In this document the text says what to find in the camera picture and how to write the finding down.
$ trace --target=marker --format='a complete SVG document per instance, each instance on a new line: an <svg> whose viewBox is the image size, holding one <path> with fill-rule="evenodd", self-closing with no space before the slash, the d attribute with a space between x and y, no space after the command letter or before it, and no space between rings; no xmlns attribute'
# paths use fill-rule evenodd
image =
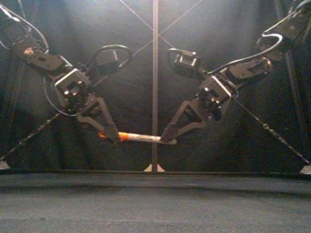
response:
<svg viewBox="0 0 311 233"><path fill-rule="evenodd" d="M100 138L107 138L101 132L99 133L99 136ZM119 132L119 136L121 138L121 141L149 142L149 143L169 144L169 145L177 144L176 139L172 139L169 142L165 143L160 141L160 137L157 136L137 135L137 134L131 134L131 133L124 133L124 132Z"/></svg>

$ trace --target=black cable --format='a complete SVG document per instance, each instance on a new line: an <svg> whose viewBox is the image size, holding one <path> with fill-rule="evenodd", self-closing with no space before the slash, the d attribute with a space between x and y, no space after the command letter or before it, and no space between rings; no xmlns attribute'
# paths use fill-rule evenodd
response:
<svg viewBox="0 0 311 233"><path fill-rule="evenodd" d="M131 50L128 49L128 47L121 46L121 45L108 45L108 46L103 46L103 47L96 51L95 55L92 56L92 58L89 59L89 62L88 62L88 64L87 64L87 69L91 69L89 67L91 67L91 65L93 64L93 62L95 62L95 60L96 60L96 57L97 57L97 55L100 54L100 52L104 52L104 51L111 50L111 49L115 49L115 50L119 49L119 50L127 51L127 53L128 53L128 59L119 65L119 69L124 68L124 67L128 65L128 63L129 63L129 61L131 61L131 58L132 58Z"/></svg>
<svg viewBox="0 0 311 233"><path fill-rule="evenodd" d="M221 70L223 70L224 68L227 68L228 66L232 66L232 65L235 65L235 64L237 64L237 63L248 62L249 60L253 60L253 59L256 59L256 58L259 58L259 57L263 57L263 56L267 55L269 52L272 52L272 50L275 50L275 49L277 48L277 46L280 45L280 42L281 42L281 40L283 40L283 35L280 35L280 34L269 34L269 35L265 35L265 34L263 33L263 37L276 37L276 38L277 38L277 42L273 44L273 46L271 46L269 48L267 48L267 49L265 49L263 52L260 52L259 54L256 54L256 55L253 55L253 56L248 56L248 57L245 57L245 58L241 58L241 59L239 59L239 60L236 60L236 61L232 61L232 62L224 64L223 66L220 66L220 67L216 68L215 70L209 71L209 72L207 73L207 75L212 75L212 74L217 73L219 71L221 71Z"/></svg>

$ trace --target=black curtain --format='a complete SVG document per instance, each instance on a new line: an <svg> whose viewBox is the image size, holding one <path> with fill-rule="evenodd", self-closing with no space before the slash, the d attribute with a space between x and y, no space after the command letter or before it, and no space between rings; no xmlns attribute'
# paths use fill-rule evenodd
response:
<svg viewBox="0 0 311 233"><path fill-rule="evenodd" d="M17 13L17 1L1 1ZM49 53L81 67L95 51L109 44L128 46L131 64L101 80L92 77L121 132L152 134L152 0L25 1L25 15L43 32ZM173 46L196 51L207 70L252 55L261 32L277 22L273 1L159 1L159 129L161 133L183 100L191 100L199 82L169 70ZM295 56L310 119L310 43L304 61ZM1 153L4 154L56 114L44 95L43 77L11 51L1 53ZM280 63L265 78L249 83L239 102L303 151L287 67ZM167 171L297 172L304 165L232 102L220 121L193 130L176 146L160 145L159 165ZM87 131L73 117L60 116L7 158L13 168L63 168L141 171L151 164L151 144L111 144Z"/></svg>

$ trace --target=diagonal cable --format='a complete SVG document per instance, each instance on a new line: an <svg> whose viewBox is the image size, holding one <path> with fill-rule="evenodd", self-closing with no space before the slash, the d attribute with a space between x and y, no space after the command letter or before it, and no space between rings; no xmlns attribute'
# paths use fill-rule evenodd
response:
<svg viewBox="0 0 311 233"><path fill-rule="evenodd" d="M132 14L135 14L136 15L136 17L141 20L141 22L149 27L149 29L153 31L153 28L148 25L148 23L145 22L145 20L140 17L140 15L132 10L132 8L124 3L124 1L123 0L119 0L120 1L120 3L127 7L127 9L129 10L129 12L132 13ZM171 47L173 47L172 46L172 44L169 43L169 41L161 36L161 35L159 35L159 37L165 41L165 43L171 46Z"/></svg>
<svg viewBox="0 0 311 233"><path fill-rule="evenodd" d="M129 10L129 12L132 14L135 14L137 16L137 18L141 20L141 22L148 26L148 28L153 31L153 28L148 25L148 23L145 22L145 20L139 16L139 14L131 9L131 7L124 3L123 0L119 0L120 3L125 6L125 8ZM193 6L181 14L181 16L169 24L169 26L160 32L159 34L159 37L167 42L167 44L169 45L169 47L175 47L169 41L161 36L169 29L173 25L176 25L176 23L183 19L183 17L192 11L192 9L203 2L203 0L199 0ZM132 54L132 57L136 56L141 51L143 49L149 46L149 44L153 42L153 40L151 40L133 54ZM93 85L96 86L108 76L104 76L99 82Z"/></svg>

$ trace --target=wire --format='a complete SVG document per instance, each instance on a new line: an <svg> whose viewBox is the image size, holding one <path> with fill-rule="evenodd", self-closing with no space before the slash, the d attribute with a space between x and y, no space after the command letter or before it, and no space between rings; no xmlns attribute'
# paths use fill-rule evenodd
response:
<svg viewBox="0 0 311 233"><path fill-rule="evenodd" d="M273 46L271 46L269 48L267 48L261 53L259 53L259 54L256 54L256 55L253 55L253 56L248 56L248 57L245 57L245 58L241 58L241 59L239 59L239 60L236 60L236 61L232 61L232 62L224 64L223 66L220 66L220 67L216 68L215 70L209 71L207 74L208 74L208 75L212 75L212 74L217 73L219 71L221 71L221 70L223 70L224 68L227 68L228 66L232 66L232 65L235 65L235 64L237 64L237 63L243 63L243 62L247 62L247 61L249 61L249 60L252 60L252 59L256 59L256 58L259 58L259 57L267 55L272 50L275 50L275 49L277 48L277 46L280 45L280 42L281 42L281 40L283 40L283 35L280 35L280 34L269 34L269 35L265 35L265 34L263 33L263 37L276 37L276 38L277 38L277 42L275 43Z"/></svg>
<svg viewBox="0 0 311 233"><path fill-rule="evenodd" d="M5 49L5 50L11 50L9 47L5 46L4 42L0 40L0 46Z"/></svg>
<svg viewBox="0 0 311 233"><path fill-rule="evenodd" d="M121 46L121 45L108 45L108 46L103 46L95 53L95 55L92 56L92 58L89 59L89 62L87 64L87 68L92 65L92 63L95 62L95 59L97 57L97 55L100 54L100 52L104 52L109 49L121 49L121 50L125 50L128 52L128 59L125 60L125 62L123 62L120 65L119 65L119 69L124 68L129 61L131 61L131 58L132 58L132 54L131 54L131 50L125 47L125 46Z"/></svg>
<svg viewBox="0 0 311 233"><path fill-rule="evenodd" d="M21 20L24 22L25 25L28 25L35 32L39 34L40 38L41 38L41 43L45 45L45 53L48 53L48 44L47 44L47 39L44 38L44 35L41 34L41 32L39 31L39 29L23 18L20 17L16 13L13 13L7 7L4 7L4 9L19 18L19 20Z"/></svg>

